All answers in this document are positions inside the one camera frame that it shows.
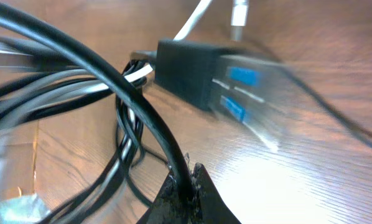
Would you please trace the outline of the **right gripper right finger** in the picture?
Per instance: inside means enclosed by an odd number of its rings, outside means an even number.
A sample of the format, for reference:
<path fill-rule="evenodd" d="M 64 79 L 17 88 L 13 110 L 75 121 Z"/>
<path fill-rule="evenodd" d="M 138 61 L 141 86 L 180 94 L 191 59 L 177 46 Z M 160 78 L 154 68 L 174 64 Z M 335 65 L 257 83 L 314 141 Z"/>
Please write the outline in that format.
<path fill-rule="evenodd" d="M 241 223 L 226 206 L 203 164 L 195 164 L 192 177 L 195 181 L 195 191 L 197 193 L 196 202 L 198 223 Z"/>

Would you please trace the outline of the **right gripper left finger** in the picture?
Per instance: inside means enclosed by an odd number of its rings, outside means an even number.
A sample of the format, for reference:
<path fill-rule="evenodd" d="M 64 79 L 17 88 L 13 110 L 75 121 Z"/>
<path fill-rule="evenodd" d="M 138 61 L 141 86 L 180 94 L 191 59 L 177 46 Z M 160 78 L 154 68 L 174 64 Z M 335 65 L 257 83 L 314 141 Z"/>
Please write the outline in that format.
<path fill-rule="evenodd" d="M 137 224 L 179 224 L 182 222 L 181 207 L 176 184 L 170 174 L 165 178 L 153 205 L 137 221 Z"/>

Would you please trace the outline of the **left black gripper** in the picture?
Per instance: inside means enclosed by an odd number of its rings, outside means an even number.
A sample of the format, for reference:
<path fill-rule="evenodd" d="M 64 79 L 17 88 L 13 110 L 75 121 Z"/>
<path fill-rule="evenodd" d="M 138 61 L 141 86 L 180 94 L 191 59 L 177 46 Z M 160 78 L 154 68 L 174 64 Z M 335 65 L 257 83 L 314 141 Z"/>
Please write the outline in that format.
<path fill-rule="evenodd" d="M 269 149 L 284 132 L 278 63 L 263 54 L 191 41 L 160 40 L 155 83 L 203 111 L 245 126 Z"/>

